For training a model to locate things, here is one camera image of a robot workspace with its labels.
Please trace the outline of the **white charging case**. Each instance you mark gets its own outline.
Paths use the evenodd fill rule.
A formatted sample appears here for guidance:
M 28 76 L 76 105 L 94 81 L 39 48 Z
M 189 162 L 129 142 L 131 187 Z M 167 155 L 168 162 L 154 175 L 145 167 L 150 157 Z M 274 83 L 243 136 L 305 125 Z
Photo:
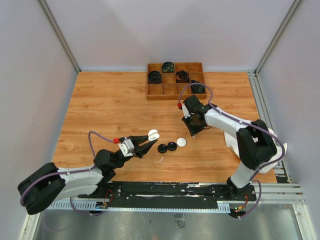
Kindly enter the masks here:
M 187 145 L 187 140 L 183 137 L 180 137 L 176 140 L 176 144 L 178 147 L 183 148 Z
M 158 132 L 158 130 L 156 129 L 151 129 L 149 132 L 148 132 L 148 141 L 149 142 L 152 142 L 152 141 L 156 141 L 160 138 L 160 134 Z

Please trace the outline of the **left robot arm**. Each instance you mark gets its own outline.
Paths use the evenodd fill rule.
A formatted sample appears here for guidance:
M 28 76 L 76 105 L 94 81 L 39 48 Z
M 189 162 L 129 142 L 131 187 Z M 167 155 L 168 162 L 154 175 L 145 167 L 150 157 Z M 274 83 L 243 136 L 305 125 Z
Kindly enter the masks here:
M 101 198 L 107 193 L 107 185 L 132 158 L 143 158 L 158 141 L 160 135 L 128 136 L 115 138 L 116 152 L 101 149 L 93 154 L 93 163 L 85 167 L 63 168 L 53 162 L 44 164 L 18 186 L 20 205 L 29 215 L 46 210 L 52 203 L 79 195 Z

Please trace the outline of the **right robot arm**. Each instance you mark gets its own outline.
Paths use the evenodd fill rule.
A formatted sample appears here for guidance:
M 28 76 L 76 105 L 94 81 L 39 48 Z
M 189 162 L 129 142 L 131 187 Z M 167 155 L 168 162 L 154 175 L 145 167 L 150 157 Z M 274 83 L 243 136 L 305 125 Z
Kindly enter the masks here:
M 255 174 L 275 159 L 279 148 L 274 135 L 263 120 L 250 121 L 236 117 L 210 102 L 202 104 L 196 95 L 178 102 L 177 106 L 183 111 L 182 121 L 191 136 L 207 127 L 224 132 L 226 146 L 233 149 L 240 159 L 236 171 L 226 181 L 226 193 L 232 200 L 240 199 Z

